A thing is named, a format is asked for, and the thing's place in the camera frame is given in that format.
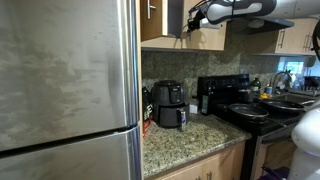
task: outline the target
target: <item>white robot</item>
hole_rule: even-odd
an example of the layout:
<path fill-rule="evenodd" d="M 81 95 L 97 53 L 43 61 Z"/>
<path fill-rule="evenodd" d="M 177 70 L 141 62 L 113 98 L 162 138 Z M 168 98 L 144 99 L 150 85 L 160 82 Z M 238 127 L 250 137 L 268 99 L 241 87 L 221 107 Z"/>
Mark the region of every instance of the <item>white robot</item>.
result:
<path fill-rule="evenodd" d="M 219 23 L 237 18 L 320 19 L 320 0 L 202 0 L 189 11 L 188 33 L 199 28 L 219 28 Z M 313 33 L 313 50 L 318 59 L 320 21 Z M 289 180 L 320 180 L 320 100 L 292 131 L 298 146 Z"/>

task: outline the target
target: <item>upper cabinet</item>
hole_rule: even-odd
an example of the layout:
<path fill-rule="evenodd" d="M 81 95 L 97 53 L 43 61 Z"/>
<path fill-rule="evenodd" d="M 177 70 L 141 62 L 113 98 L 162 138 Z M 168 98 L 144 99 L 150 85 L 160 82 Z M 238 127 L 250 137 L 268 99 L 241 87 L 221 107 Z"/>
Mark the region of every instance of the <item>upper cabinet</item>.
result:
<path fill-rule="evenodd" d="M 294 27 L 248 36 L 249 54 L 314 55 L 312 33 L 315 19 L 291 19 Z"/>
<path fill-rule="evenodd" d="M 220 29 L 201 28 L 188 36 L 188 11 L 197 3 L 199 0 L 140 0 L 142 48 L 224 50 L 226 23 Z"/>

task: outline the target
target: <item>black pan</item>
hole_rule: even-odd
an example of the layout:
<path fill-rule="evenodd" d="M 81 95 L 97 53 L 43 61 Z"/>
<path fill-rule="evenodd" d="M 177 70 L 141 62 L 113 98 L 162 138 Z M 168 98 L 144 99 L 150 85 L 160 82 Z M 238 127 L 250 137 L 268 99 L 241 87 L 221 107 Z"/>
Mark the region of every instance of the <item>black pan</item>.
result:
<path fill-rule="evenodd" d="M 262 105 L 268 109 L 276 110 L 285 113 L 300 113 L 305 111 L 305 107 L 302 104 L 283 101 L 277 99 L 262 99 Z"/>
<path fill-rule="evenodd" d="M 252 123 L 263 124 L 265 121 L 270 120 L 283 127 L 286 127 L 286 125 L 281 122 L 267 118 L 269 112 L 260 107 L 249 104 L 231 104 L 228 108 L 237 116 L 243 117 Z"/>

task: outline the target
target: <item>range hood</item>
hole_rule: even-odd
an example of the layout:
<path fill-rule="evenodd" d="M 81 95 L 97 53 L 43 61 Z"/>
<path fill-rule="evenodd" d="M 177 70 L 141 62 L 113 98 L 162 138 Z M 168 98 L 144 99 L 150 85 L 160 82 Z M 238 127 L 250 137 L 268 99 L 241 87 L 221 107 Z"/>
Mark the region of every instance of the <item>range hood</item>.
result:
<path fill-rule="evenodd" d="M 294 23 L 284 19 L 235 19 L 228 22 L 233 32 L 240 34 L 258 34 L 269 31 L 277 31 L 294 26 Z"/>

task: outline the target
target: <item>black air fryer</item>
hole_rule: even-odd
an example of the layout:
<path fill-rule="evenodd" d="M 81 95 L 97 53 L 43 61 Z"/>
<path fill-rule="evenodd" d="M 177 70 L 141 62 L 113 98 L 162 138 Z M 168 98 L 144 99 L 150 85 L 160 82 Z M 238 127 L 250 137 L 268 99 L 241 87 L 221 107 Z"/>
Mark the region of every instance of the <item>black air fryer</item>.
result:
<path fill-rule="evenodd" d="M 154 83 L 152 91 L 155 122 L 165 128 L 184 127 L 189 117 L 189 106 L 184 102 L 181 83 L 166 80 Z"/>

